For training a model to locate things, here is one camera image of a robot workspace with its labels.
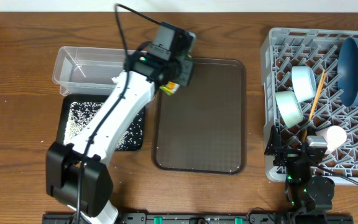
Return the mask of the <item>light blue bowl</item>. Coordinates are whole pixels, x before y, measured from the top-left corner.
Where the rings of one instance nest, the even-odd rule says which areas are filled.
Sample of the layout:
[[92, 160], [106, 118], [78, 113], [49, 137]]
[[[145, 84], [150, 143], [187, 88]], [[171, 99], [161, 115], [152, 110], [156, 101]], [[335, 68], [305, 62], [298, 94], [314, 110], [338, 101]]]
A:
[[310, 67], [292, 67], [291, 82], [293, 85], [293, 91], [299, 102], [304, 102], [315, 97], [316, 80]]

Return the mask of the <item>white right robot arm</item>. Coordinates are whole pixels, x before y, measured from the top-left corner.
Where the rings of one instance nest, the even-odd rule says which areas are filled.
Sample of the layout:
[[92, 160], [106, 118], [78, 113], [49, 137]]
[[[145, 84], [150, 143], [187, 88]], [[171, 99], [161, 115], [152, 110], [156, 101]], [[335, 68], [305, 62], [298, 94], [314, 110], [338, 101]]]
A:
[[285, 194], [293, 208], [275, 218], [275, 223], [327, 223], [332, 209], [335, 183], [327, 177], [313, 176], [311, 167], [322, 161], [327, 142], [321, 136], [308, 136], [298, 148], [285, 148], [275, 126], [264, 154], [273, 156], [274, 166], [285, 167]]

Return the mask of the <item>yellow green snack wrapper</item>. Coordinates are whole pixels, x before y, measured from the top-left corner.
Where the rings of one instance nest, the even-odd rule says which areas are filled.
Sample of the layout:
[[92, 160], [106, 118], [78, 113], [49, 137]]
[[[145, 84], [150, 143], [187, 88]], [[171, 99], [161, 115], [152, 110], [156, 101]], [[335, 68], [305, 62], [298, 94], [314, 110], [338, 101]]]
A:
[[180, 85], [177, 83], [168, 82], [166, 85], [161, 86], [160, 89], [167, 95], [172, 95], [175, 94], [179, 87]]

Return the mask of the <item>mint green cup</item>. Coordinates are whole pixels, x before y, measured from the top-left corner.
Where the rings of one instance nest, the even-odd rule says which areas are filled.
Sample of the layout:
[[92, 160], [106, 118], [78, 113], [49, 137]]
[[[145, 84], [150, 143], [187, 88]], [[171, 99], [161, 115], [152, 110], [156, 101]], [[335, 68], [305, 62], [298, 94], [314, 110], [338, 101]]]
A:
[[303, 121], [303, 112], [293, 91], [276, 92], [275, 99], [281, 117], [288, 128]]

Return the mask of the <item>white napkin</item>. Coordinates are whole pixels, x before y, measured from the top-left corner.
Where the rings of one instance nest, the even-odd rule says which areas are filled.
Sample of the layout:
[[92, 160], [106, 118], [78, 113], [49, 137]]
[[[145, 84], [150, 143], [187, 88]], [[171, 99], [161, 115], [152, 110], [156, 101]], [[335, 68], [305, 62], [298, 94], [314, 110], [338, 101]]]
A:
[[117, 76], [117, 77], [112, 77], [112, 82], [117, 85], [120, 81], [121, 81], [121, 76]]

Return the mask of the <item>dark blue plate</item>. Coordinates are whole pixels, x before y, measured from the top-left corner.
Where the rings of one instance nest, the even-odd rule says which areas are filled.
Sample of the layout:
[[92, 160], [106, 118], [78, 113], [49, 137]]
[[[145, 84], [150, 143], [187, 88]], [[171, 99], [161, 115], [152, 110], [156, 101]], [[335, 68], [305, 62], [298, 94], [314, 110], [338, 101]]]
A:
[[338, 88], [343, 91], [340, 99], [344, 106], [358, 105], [358, 39], [347, 38], [339, 53], [337, 74]]

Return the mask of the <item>white pink cup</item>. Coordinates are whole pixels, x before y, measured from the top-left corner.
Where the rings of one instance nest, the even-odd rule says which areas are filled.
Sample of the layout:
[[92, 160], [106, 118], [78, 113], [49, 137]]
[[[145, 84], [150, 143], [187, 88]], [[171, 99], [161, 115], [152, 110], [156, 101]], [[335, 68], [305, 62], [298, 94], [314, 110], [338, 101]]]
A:
[[330, 126], [316, 132], [317, 136], [322, 136], [327, 142], [325, 154], [331, 154], [341, 147], [347, 140], [346, 131], [340, 126]]

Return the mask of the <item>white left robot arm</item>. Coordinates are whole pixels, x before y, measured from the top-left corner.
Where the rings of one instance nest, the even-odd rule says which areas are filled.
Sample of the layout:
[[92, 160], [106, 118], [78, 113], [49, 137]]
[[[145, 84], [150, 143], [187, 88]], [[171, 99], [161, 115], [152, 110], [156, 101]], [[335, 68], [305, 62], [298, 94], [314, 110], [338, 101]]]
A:
[[160, 87], [189, 84], [193, 64], [185, 51], [166, 57], [151, 50], [126, 55], [114, 90], [93, 119], [68, 144], [52, 143], [46, 153], [46, 192], [75, 210], [73, 222], [116, 221], [108, 165], [119, 140]]

